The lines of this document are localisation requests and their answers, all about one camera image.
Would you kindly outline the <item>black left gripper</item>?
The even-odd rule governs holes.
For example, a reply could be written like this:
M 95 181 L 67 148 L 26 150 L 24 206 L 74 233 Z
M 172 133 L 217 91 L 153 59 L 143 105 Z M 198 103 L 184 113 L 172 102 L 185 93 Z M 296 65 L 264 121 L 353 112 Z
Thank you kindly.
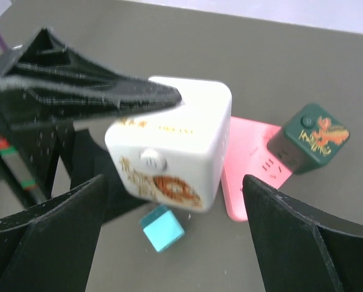
M 56 123 L 158 111 L 181 100 L 176 88 L 112 71 L 43 28 L 0 55 L 0 175 L 25 207 L 51 198 L 60 157 L 71 189 L 103 175 L 106 223 L 147 202 L 126 191 L 87 128 Z

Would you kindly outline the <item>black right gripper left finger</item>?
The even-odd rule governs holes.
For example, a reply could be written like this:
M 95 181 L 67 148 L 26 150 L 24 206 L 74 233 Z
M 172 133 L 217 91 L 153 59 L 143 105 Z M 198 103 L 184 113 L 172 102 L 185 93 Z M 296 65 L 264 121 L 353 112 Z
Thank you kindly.
M 107 193 L 98 175 L 0 218 L 0 291 L 85 291 Z

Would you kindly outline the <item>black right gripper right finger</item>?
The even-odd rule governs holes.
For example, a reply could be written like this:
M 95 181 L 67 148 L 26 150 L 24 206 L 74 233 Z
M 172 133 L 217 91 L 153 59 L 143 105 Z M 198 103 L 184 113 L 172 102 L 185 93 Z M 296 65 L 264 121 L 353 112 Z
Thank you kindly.
M 253 175 L 242 191 L 266 291 L 363 291 L 363 225 Z

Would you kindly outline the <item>pink triangular power strip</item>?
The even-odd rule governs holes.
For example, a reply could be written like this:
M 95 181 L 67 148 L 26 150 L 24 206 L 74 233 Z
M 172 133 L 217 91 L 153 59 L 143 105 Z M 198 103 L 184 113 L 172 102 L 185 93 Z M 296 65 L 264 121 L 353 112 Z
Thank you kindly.
M 280 126 L 255 120 L 230 119 L 229 146 L 221 176 L 224 202 L 233 221 L 246 221 L 243 200 L 243 178 L 253 175 L 270 186 L 280 188 L 292 175 L 267 149 L 267 143 Z

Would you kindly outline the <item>white tiger cube adapter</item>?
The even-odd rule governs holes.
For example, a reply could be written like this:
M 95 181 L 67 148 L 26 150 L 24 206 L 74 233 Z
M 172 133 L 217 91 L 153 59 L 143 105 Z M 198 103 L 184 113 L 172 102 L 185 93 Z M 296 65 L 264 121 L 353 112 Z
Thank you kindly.
M 229 144 L 232 93 L 223 82 L 152 76 L 176 88 L 174 108 L 117 119 L 105 145 L 127 192 L 203 213 L 216 197 Z

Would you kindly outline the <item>dark green cube adapter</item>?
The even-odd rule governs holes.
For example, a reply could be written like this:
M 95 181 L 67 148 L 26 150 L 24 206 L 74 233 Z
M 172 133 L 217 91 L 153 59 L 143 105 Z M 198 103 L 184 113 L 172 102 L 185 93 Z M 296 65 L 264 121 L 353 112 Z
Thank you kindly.
M 268 140 L 267 149 L 301 175 L 326 166 L 349 138 L 346 126 L 319 104 L 308 103 Z

